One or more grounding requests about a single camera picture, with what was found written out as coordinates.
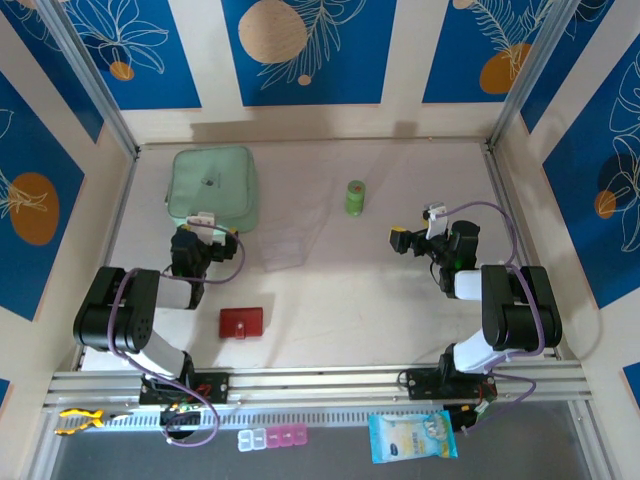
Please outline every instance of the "wall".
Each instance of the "wall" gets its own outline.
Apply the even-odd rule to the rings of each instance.
[[[0,378],[10,382],[0,410],[0,478],[14,479],[19,476],[21,464],[30,446],[51,375],[74,348],[71,334],[74,316],[83,292],[104,255],[130,159],[116,144],[108,129],[102,128],[95,138],[90,134],[93,130],[86,128],[86,122],[82,121],[87,118],[83,117],[87,112],[71,110],[68,98],[63,97],[49,81],[3,15],[0,15],[0,42],[5,52],[0,56],[2,80],[4,82],[6,77],[27,104],[22,113],[13,114],[11,128],[0,140],[0,148],[3,149],[0,168],[9,172],[29,162],[38,161],[43,169],[49,168],[48,163],[58,162],[58,151],[60,155],[72,159],[72,168],[68,170],[72,173],[65,170],[67,173],[59,183],[53,180],[52,174],[60,205],[60,220],[57,227],[54,222],[55,232],[52,235],[59,239],[59,246],[56,242],[57,249],[54,248],[51,253],[52,269],[50,275],[45,276],[46,287],[41,300],[33,314],[15,305],[11,309],[0,308]],[[0,91],[2,108],[1,105],[9,101],[9,89],[3,86]],[[82,92],[77,91],[76,98],[81,94]],[[29,109],[37,117],[31,115],[33,118],[27,118]],[[40,125],[43,132],[28,131],[23,138],[24,149],[14,148],[8,152],[9,144],[6,142],[13,138],[15,147],[14,128],[21,128],[23,121],[30,122],[31,128],[36,128],[42,122],[46,128]],[[42,145],[51,147],[43,154],[44,159],[34,159],[31,154]],[[66,192],[70,183],[77,181],[73,179],[80,179],[82,186],[77,198],[74,190],[69,199],[66,198]],[[51,199],[54,194],[51,191],[48,193],[47,198]],[[66,229],[62,221],[65,205],[72,210]],[[30,207],[22,204],[21,211],[14,218],[15,206],[12,206],[11,213],[7,212],[0,219],[0,228],[6,229],[6,232],[2,231],[1,237],[3,248],[0,259],[5,266],[2,278],[11,279],[15,284],[35,275],[39,266],[32,260],[40,258],[40,249],[47,248],[53,242],[49,242],[47,246],[37,246],[40,240],[20,230],[20,219],[28,218],[22,216],[32,210],[38,211],[35,208],[30,210]],[[31,227],[37,231],[42,225]],[[15,249],[26,249],[27,243],[31,250],[25,251],[30,251],[32,255],[23,254],[22,250],[17,253]],[[11,263],[17,256],[21,256],[18,267]],[[15,292],[18,296],[31,293],[28,289]],[[3,305],[6,298],[5,289],[2,293]]]
[[[640,271],[640,253],[621,252],[621,246],[628,244],[621,229],[624,205],[615,211],[598,210],[603,197],[593,172],[597,172],[594,166],[606,163],[605,147],[616,153],[612,139],[618,134],[609,115],[618,90],[611,85],[620,84],[627,65],[633,65],[625,60],[616,69],[628,50],[625,59],[640,50],[639,34],[640,4],[616,0],[531,134],[523,119],[516,118],[498,151],[539,260],[549,270],[565,337],[582,361],[612,452],[629,479],[637,478],[633,446],[640,411],[622,368],[640,361],[640,290],[626,293],[616,285],[620,279],[632,285],[633,276],[627,272]],[[634,127],[625,130],[635,135]],[[558,153],[564,159],[557,160]],[[557,163],[564,170],[558,170]],[[558,179],[557,171],[569,174]],[[620,200],[618,192],[614,194]],[[625,268],[619,274],[608,271],[620,257]],[[596,270],[594,262],[600,262]],[[603,294],[614,290],[613,296]]]
[[[486,137],[552,3],[116,0],[107,8],[106,0],[80,0],[64,5],[135,137],[150,143]],[[116,38],[109,30],[117,28],[102,27],[91,5],[102,8],[107,23],[134,17],[149,23],[127,24]],[[121,6],[124,14],[118,13]],[[325,15],[316,16],[321,8]],[[498,23],[487,24],[488,14]],[[528,26],[511,28],[521,19]]]

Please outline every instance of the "red box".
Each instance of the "red box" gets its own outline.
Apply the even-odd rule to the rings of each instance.
[[[220,338],[262,336],[262,307],[223,308],[220,310]]]

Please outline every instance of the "wet wipes package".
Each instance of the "wet wipes package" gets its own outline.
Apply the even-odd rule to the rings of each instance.
[[[373,463],[411,458],[457,458],[449,412],[429,415],[371,415],[369,437]]]

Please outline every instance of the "vent grille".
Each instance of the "vent grille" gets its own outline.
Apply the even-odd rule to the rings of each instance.
[[[219,409],[220,429],[239,430],[243,428],[260,428],[274,425],[304,423],[307,427],[364,427],[368,425],[370,415],[412,415],[428,414],[442,410],[438,405],[420,405],[416,407],[351,407],[351,408],[297,408],[287,409]],[[202,426],[213,425],[213,415],[209,410],[202,411],[200,417],[185,419],[182,429],[193,430]],[[72,429],[84,422],[83,418],[61,418],[58,428]],[[158,412],[135,412],[133,415],[105,422],[104,428],[93,428],[88,432],[132,432],[157,431],[159,426]]]

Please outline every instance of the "white table surface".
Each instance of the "white table surface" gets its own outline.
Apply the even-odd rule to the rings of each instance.
[[[423,206],[449,209],[495,196],[480,145],[413,141],[327,141],[250,144],[260,182],[261,219],[242,235],[243,272],[207,286],[195,311],[157,309],[154,328],[187,350],[196,367],[387,365],[437,361],[447,345],[481,326],[478,302],[450,300],[429,274],[429,259],[400,256],[389,229],[422,228]],[[175,226],[164,198],[179,148],[143,150],[111,264],[163,269]],[[345,213],[347,183],[367,184],[360,217]],[[313,212],[328,186],[330,214],[304,266],[265,272],[258,234],[291,212]],[[475,207],[455,219],[481,226],[479,263],[504,260],[510,242],[497,212]],[[237,259],[212,266],[223,277]],[[264,308],[265,332],[246,340],[218,338],[221,308]],[[84,370],[125,368],[109,354],[87,351]]]

